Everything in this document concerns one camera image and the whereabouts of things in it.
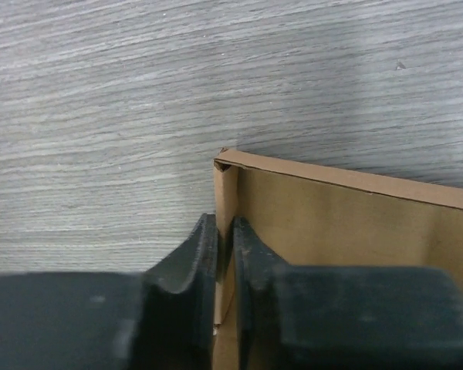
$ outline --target cardboard box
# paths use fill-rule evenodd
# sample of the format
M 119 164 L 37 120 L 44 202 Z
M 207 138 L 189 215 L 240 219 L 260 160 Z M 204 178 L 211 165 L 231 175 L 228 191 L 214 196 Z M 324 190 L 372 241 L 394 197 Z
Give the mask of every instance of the cardboard box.
M 223 150 L 214 368 L 236 370 L 233 217 L 291 264 L 431 265 L 463 288 L 463 189 Z

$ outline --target cardboard edge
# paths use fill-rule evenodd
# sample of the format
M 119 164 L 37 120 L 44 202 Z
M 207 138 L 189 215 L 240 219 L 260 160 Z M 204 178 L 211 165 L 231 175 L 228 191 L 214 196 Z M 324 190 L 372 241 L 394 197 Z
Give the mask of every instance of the cardboard edge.
M 236 326 L 235 296 L 230 304 L 223 325 L 217 330 L 212 353 L 212 368 L 236 370 L 238 368 L 238 337 Z
M 232 166 L 243 169 L 263 170 L 320 183 L 328 183 L 339 187 L 347 187 L 366 193 L 375 193 L 463 210 L 463 189 L 456 187 L 445 187 L 432 183 L 422 183 L 372 173 L 281 160 L 238 150 L 221 151 L 215 157 L 215 163 L 215 166 L 221 168 Z
M 222 166 L 217 162 L 214 162 L 214 165 L 216 225 L 219 231 L 215 325 L 220 325 L 225 319 L 235 289 L 230 226 L 238 209 L 238 168 L 236 166 Z

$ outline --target gray wood grain surface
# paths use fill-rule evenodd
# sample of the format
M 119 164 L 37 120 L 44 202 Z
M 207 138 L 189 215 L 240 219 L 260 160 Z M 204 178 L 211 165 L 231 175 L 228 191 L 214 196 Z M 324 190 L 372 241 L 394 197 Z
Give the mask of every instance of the gray wood grain surface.
M 463 187 L 463 0 L 0 2 L 0 271 L 140 271 L 222 146 Z

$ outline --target brown cardboard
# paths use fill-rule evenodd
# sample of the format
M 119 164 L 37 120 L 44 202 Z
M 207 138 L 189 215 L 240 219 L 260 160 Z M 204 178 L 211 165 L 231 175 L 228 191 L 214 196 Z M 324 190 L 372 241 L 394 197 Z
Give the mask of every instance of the brown cardboard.
M 292 264 L 431 265 L 463 287 L 463 189 L 226 150 L 215 158 L 215 196 L 224 241 L 241 215 Z M 229 248 L 221 244 L 222 260 Z M 238 368 L 233 274 L 230 264 L 217 286 L 220 370 Z

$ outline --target black clamp jaw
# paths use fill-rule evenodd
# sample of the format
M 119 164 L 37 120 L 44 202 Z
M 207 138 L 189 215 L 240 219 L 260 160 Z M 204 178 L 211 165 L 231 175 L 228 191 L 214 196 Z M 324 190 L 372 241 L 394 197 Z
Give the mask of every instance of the black clamp jaw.
M 443 271 L 294 266 L 245 219 L 232 233 L 240 370 L 463 370 Z M 205 214 L 144 274 L 0 276 L 0 370 L 211 370 L 217 253 Z
M 145 274 L 0 276 L 0 370 L 210 370 L 218 230 Z
M 235 219 L 240 370 L 463 370 L 463 294 L 432 267 L 295 266 Z

